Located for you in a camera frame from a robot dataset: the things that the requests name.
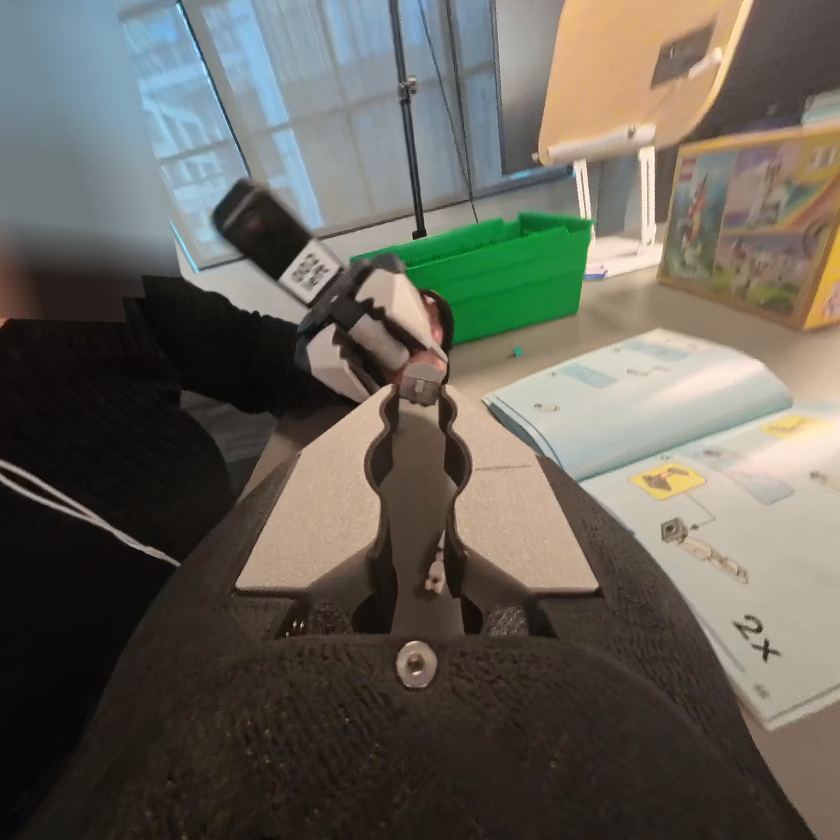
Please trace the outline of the open light blue instruction booklet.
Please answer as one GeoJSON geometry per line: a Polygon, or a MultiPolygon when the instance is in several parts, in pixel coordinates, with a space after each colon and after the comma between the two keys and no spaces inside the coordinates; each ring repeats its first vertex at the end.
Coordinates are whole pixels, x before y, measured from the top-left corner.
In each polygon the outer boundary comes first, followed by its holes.
{"type": "Polygon", "coordinates": [[[838,702],[838,403],[663,329],[482,401],[649,552],[767,729],[838,702]]]}

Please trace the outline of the colourful lego set box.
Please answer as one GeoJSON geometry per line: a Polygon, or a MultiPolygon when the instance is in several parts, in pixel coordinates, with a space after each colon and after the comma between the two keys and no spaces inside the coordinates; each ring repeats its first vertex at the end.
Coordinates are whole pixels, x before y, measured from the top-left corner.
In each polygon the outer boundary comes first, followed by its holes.
{"type": "Polygon", "coordinates": [[[786,327],[839,321],[839,121],[679,148],[658,281],[786,327]]]}

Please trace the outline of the tilted wooden top table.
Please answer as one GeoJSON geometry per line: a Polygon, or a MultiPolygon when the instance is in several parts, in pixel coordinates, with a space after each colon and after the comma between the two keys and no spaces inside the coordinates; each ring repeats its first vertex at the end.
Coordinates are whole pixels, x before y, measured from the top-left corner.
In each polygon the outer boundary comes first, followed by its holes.
{"type": "Polygon", "coordinates": [[[634,155],[640,232],[591,234],[584,278],[656,267],[656,153],[706,116],[752,1],[569,1],[556,32],[535,161],[571,165],[579,213],[594,221],[588,164],[634,155]]]}

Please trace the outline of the black tripod stand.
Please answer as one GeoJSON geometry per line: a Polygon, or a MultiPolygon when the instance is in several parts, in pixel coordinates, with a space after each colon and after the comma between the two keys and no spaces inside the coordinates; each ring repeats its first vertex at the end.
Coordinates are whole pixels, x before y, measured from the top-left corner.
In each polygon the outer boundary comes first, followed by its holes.
{"type": "Polygon", "coordinates": [[[412,234],[412,239],[418,240],[427,236],[427,230],[412,106],[413,95],[417,92],[417,81],[415,77],[407,72],[406,68],[400,3],[399,1],[388,1],[387,6],[392,28],[392,42],[397,76],[396,95],[402,114],[407,167],[413,197],[415,229],[412,234]]]}

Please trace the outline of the person's left forearm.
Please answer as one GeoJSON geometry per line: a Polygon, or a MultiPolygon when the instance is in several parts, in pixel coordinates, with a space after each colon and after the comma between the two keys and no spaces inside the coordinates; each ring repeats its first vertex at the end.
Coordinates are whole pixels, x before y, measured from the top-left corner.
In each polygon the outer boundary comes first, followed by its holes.
{"type": "Polygon", "coordinates": [[[298,327],[181,277],[145,276],[143,319],[182,387],[243,413],[314,410],[331,393],[295,362],[298,327]]]}

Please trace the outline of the large glass window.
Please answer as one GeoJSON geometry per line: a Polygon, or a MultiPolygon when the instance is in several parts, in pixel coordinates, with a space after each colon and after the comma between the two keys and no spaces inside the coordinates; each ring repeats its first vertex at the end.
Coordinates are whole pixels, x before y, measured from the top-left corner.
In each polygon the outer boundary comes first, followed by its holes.
{"type": "MultiPolygon", "coordinates": [[[[423,208],[557,182],[504,173],[491,2],[399,2],[423,208]]],[[[175,240],[237,260],[211,214],[250,176],[326,235],[413,215],[384,1],[113,2],[175,240]]]]}

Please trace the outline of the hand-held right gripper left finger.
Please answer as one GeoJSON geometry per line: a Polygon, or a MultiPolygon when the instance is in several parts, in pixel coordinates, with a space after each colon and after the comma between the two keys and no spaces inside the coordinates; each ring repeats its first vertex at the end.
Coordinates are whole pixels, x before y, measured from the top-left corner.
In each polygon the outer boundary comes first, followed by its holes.
{"type": "Polygon", "coordinates": [[[399,408],[388,385],[291,461],[237,594],[330,603],[362,632],[391,632],[398,583],[382,482],[399,408]]]}

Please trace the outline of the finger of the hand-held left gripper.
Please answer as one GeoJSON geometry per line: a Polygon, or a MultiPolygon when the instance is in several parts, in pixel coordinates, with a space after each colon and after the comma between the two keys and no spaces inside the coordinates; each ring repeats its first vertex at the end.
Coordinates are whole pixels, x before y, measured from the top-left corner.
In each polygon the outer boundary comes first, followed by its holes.
{"type": "Polygon", "coordinates": [[[365,369],[359,349],[334,323],[301,333],[301,368],[352,403],[364,403],[382,388],[365,369]]]}
{"type": "Polygon", "coordinates": [[[419,292],[404,274],[385,269],[373,269],[353,292],[360,316],[349,328],[349,336],[379,369],[402,368],[410,349],[428,341],[419,292]]]}

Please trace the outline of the small grey lego piece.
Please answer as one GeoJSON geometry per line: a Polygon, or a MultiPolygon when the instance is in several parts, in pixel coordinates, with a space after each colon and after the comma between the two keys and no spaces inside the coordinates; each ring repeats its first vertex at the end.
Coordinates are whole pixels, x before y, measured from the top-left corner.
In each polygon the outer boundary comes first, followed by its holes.
{"type": "Polygon", "coordinates": [[[412,362],[402,373],[400,399],[418,406],[434,406],[445,383],[446,372],[427,362],[412,362]]]}

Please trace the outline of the person's left hand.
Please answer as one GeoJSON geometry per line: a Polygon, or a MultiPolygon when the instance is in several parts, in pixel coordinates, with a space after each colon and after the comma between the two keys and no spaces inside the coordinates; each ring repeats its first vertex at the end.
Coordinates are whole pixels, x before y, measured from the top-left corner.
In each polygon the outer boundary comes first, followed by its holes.
{"type": "Polygon", "coordinates": [[[394,385],[402,384],[407,368],[413,364],[425,364],[429,368],[434,368],[442,384],[449,378],[447,353],[452,349],[454,338],[451,308],[445,299],[430,290],[421,290],[419,293],[426,311],[424,330],[428,341],[421,347],[410,349],[408,361],[402,368],[388,372],[387,381],[394,385]]]}

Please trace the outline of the person's black sweater torso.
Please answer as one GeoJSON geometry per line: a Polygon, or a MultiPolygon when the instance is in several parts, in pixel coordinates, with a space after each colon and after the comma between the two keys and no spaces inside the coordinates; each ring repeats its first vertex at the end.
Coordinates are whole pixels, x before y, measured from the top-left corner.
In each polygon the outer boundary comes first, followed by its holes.
{"type": "Polygon", "coordinates": [[[2,327],[2,838],[52,785],[138,623],[234,504],[137,298],[2,327]]]}

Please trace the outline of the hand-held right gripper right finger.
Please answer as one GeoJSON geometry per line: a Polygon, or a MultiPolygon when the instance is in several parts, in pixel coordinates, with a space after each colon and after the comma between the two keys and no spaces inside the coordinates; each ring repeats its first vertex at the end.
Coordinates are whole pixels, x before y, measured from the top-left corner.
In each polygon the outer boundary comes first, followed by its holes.
{"type": "Polygon", "coordinates": [[[444,385],[443,468],[453,494],[442,538],[445,580],[463,634],[480,635],[497,609],[546,634],[541,604],[592,599],[600,585],[552,487],[554,463],[444,385]]]}

